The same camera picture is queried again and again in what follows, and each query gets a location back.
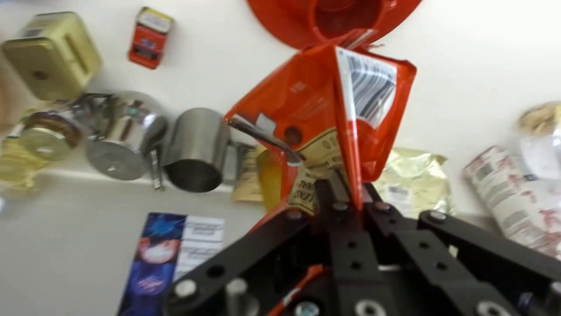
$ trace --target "stainless steel mug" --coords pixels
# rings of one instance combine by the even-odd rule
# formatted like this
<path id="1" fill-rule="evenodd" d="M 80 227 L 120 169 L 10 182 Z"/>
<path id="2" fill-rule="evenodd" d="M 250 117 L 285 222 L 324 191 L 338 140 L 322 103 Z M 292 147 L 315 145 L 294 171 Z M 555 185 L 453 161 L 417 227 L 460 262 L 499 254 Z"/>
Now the stainless steel mug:
<path id="1" fill-rule="evenodd" d="M 210 191 L 222 182 L 229 127 L 224 117 L 204 106 L 182 112 L 162 157 L 169 182 L 185 191 Z"/>
<path id="2" fill-rule="evenodd" d="M 166 117 L 155 101 L 141 92 L 113 92 L 97 104 L 101 127 L 87 138 L 85 157 L 101 173 L 133 180 L 150 164 L 166 131 Z"/>

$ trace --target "white surface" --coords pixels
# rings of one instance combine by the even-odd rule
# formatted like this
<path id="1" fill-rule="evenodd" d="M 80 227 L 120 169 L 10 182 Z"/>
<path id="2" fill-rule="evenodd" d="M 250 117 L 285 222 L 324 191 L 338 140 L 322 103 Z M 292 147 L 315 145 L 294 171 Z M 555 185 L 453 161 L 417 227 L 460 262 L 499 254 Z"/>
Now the white surface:
<path id="1" fill-rule="evenodd" d="M 175 17 L 157 69 L 126 59 L 141 4 Z M 380 40 L 378 52 L 418 68 L 397 145 L 448 157 L 462 212 L 485 213 L 460 168 L 490 143 L 506 141 L 523 108 L 561 97 L 559 8 L 557 0 L 425 0 Z M 138 89 L 169 115 L 199 104 L 227 110 L 294 52 L 255 22 L 243 0 L 3 0 L 0 41 L 33 13 L 52 10 L 78 11 L 101 52 L 103 69 L 90 90 Z M 33 103 L 22 90 L 0 59 L 0 110 L 10 108 L 6 117 Z M 159 194 L 140 183 L 94 180 L 83 161 L 64 161 L 52 171 L 64 176 L 0 213 L 1 313 L 113 313 L 148 210 L 224 215 L 225 238 L 257 217 L 257 210 L 231 208 L 225 196 Z"/>

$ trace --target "orange plastic bag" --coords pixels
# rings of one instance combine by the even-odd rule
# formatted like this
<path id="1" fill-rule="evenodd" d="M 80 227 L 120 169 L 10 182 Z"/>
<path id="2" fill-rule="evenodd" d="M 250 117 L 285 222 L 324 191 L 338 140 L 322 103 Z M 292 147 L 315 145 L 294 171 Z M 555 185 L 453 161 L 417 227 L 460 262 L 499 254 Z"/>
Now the orange plastic bag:
<path id="1" fill-rule="evenodd" d="M 285 166 L 282 175 L 287 205 L 313 210 L 313 180 L 339 168 L 360 208 L 362 182 L 383 168 L 413 76 L 408 61 L 329 41 L 294 54 L 225 119 L 241 117 L 301 155 L 301 164 Z M 278 145 L 264 145 L 287 159 Z"/>

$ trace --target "small can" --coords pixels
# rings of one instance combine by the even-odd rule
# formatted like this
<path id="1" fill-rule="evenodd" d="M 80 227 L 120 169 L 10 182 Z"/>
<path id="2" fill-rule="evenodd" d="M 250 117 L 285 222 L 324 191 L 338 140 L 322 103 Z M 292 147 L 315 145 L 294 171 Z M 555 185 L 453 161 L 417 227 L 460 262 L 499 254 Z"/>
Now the small can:
<path id="1" fill-rule="evenodd" d="M 127 59 L 147 68 L 155 68 L 161 62 L 168 33 L 173 18 L 150 6 L 141 6 L 136 15 L 133 43 L 127 50 Z"/>

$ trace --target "red funnel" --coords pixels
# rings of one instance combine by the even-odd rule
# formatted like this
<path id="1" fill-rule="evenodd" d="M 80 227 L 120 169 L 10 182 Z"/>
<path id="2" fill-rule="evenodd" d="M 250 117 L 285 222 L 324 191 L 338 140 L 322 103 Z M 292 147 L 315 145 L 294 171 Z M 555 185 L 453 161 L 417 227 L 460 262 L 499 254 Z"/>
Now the red funnel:
<path id="1" fill-rule="evenodd" d="M 394 29 L 420 0 L 246 0 L 261 24 L 278 40 L 303 48 L 355 27 Z"/>

